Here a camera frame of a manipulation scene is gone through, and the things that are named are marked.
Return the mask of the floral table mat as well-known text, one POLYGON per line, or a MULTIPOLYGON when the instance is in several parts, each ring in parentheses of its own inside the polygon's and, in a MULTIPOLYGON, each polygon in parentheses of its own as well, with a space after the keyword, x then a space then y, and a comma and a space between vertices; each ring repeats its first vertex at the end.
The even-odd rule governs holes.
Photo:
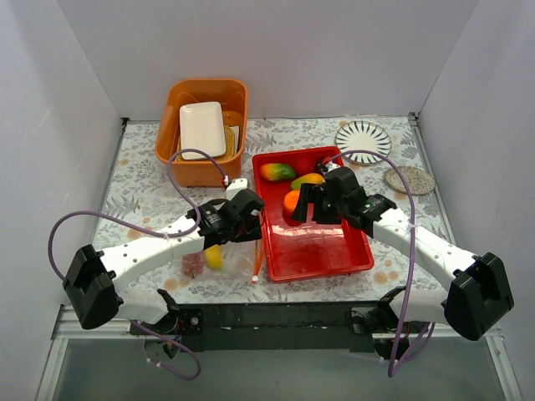
MULTIPOLYGON (((347 118, 251 119, 247 123, 242 173, 252 177, 252 157, 260 153, 329 146, 347 118)), ((191 202, 201 204, 222 194, 219 188, 188 188, 179 195, 170 183, 166 168, 155 155, 159 124, 130 121, 125 126, 115 161, 104 213, 125 221, 123 226, 101 221, 94 246, 104 249, 140 237, 143 228, 159 230, 183 215, 191 202)), ((404 211, 415 210, 416 223, 450 240, 451 227, 437 191, 409 200, 391 189, 384 180, 386 163, 355 165, 359 183, 370 194, 380 193, 404 211)), ((395 249, 371 241, 374 266, 347 276, 272 282, 261 270, 257 282, 243 279, 197 281, 184 278, 177 260, 166 263, 136 279, 137 290, 164 289, 179 303, 234 302, 335 302, 375 300, 408 278, 408 260, 395 249)))

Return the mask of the green yellow mango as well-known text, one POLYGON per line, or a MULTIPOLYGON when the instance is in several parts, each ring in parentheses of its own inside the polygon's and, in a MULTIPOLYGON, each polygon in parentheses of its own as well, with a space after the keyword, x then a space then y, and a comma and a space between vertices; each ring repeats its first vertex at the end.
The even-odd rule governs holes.
POLYGON ((317 173, 309 173, 302 175, 291 182, 292 190, 300 190, 302 184, 320 185, 324 182, 324 178, 317 173))

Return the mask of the red plastic tray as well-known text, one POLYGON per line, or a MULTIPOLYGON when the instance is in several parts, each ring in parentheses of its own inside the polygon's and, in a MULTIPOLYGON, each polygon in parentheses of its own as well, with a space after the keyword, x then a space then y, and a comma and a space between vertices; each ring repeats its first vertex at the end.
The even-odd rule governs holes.
POLYGON ((339 153, 335 146, 262 153, 252 157, 256 192, 265 203, 262 238, 267 273, 274 282, 329 277, 367 271, 374 264, 368 237, 346 222, 319 225, 308 216, 302 224, 283 213, 283 198, 291 190, 288 180, 270 182, 259 174, 266 163, 284 163, 294 168, 297 158, 316 161, 339 153))

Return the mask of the striped round plate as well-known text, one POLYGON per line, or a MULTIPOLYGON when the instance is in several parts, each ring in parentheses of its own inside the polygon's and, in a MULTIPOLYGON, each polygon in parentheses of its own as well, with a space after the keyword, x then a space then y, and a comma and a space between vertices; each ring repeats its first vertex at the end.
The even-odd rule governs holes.
POLYGON ((388 157, 392 150, 392 139, 385 129, 369 121, 357 120, 339 128, 334 138, 335 146, 341 152, 353 150, 345 158, 355 164, 372 165, 388 157))

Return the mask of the red apple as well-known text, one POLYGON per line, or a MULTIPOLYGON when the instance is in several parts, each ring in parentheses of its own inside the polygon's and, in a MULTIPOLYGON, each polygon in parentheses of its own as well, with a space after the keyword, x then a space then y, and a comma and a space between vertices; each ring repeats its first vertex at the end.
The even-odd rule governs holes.
POLYGON ((297 158, 294 163, 294 169, 298 176, 315 173, 316 161, 309 158, 297 158))

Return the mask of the orange tangerine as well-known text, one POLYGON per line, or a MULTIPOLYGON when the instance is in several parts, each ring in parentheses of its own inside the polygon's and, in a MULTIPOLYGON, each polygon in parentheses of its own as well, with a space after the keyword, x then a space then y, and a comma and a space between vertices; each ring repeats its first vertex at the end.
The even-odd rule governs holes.
POLYGON ((300 195, 299 190, 289 191, 283 198, 283 213, 286 216, 291 216, 298 204, 298 198, 300 195))

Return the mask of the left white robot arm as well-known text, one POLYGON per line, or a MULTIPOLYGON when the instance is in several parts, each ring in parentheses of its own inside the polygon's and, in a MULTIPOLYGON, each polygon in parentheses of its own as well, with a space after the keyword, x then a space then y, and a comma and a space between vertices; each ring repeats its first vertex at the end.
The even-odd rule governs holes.
POLYGON ((79 248, 63 279, 63 288, 86 330, 114 318, 149 323, 158 333, 176 328, 178 306, 163 290, 133 290, 130 283, 168 262, 228 242, 261 238, 264 201, 241 189, 224 200, 211 200, 189 210, 160 231, 121 246, 97 251, 79 248))

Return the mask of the clear zip top bag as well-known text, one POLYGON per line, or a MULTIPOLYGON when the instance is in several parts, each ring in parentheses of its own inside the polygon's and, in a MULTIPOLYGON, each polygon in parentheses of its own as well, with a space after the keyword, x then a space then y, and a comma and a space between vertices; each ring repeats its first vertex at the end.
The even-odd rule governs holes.
POLYGON ((197 281, 219 281, 243 279, 249 281, 258 276, 263 260, 263 243, 261 240, 242 243, 227 243, 220 245, 222 251, 223 266, 221 270, 212 270, 207 267, 204 251, 201 253, 204 259, 203 273, 196 278, 185 277, 181 272, 181 257, 178 262, 180 274, 187 279, 197 281))

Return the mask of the red green mango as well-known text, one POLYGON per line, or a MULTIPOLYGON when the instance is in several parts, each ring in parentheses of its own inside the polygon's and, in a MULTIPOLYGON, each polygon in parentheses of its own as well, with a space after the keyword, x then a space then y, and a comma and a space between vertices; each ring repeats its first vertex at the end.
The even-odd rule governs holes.
POLYGON ((284 163, 266 163, 259 167, 260 176, 270 182, 293 180, 296 177, 294 168, 284 163))

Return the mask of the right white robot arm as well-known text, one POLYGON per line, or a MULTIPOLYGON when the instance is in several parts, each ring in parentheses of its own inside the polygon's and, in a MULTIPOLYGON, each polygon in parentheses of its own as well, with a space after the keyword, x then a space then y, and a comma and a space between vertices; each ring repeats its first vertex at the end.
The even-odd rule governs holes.
POLYGON ((441 289, 417 292, 407 285, 384 295, 369 319, 376 327, 397 332, 407 322, 449 325, 476 341, 514 307, 503 261, 462 250, 410 222, 396 204, 380 194, 367 195, 347 167, 329 164, 324 182, 302 184, 292 219, 305 222, 311 212, 318 224, 341 224, 392 246, 425 269, 441 289))

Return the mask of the orange plastic bin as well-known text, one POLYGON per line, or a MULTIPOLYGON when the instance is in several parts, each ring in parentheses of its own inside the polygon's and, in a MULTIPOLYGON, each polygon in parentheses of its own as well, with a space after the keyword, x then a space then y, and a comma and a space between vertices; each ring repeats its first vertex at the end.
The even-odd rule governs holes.
POLYGON ((155 155, 185 187, 217 187, 242 174, 247 87, 235 79, 187 79, 169 92, 155 155))

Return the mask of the speckled small round plate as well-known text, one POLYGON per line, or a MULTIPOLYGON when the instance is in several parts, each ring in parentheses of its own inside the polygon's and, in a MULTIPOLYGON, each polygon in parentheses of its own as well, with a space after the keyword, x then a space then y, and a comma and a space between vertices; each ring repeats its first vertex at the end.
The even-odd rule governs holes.
MULTIPOLYGON (((436 187, 435 179, 422 169, 400 166, 398 170, 404 176, 412 195, 426 195, 436 187)), ((384 173, 384 180, 391 189, 406 193, 402 180, 394 168, 390 168, 384 173)))

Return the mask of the yellow woven basket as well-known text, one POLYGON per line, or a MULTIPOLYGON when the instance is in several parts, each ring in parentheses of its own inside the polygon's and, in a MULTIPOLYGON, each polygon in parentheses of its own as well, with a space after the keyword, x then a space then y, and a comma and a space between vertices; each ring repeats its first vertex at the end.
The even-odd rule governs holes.
MULTIPOLYGON (((223 162, 231 159, 236 153, 239 146, 240 128, 235 126, 224 125, 226 150, 222 155, 214 156, 218 162, 223 162)), ((195 152, 185 152, 175 158, 175 161, 198 161, 205 160, 206 157, 195 152)))

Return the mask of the purple grape bunch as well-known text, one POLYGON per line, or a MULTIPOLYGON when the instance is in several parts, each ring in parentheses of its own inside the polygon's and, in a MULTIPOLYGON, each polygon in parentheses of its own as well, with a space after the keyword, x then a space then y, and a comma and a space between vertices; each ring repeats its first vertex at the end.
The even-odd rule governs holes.
POLYGON ((203 273, 204 266, 201 253, 185 255, 181 258, 181 272, 185 277, 196 278, 203 273))

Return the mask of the white rectangular plate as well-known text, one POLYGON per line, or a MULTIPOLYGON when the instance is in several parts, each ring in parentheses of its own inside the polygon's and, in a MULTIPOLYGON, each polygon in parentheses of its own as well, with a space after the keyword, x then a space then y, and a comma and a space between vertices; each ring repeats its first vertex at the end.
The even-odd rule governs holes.
POLYGON ((226 150, 221 104, 185 104, 179 110, 180 149, 200 150, 211 157, 226 150))

